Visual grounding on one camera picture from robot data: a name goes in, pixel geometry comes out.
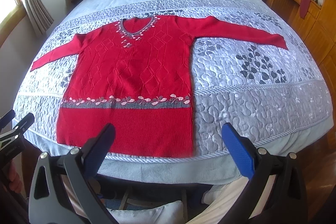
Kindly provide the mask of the person's left hand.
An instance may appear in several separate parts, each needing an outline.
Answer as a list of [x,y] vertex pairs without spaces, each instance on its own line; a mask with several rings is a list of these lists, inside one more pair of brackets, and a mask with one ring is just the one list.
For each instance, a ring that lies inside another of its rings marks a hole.
[[15,164],[11,161],[5,171],[6,177],[9,180],[9,189],[15,193],[21,193],[23,189],[23,183],[20,179],[19,174],[15,168]]

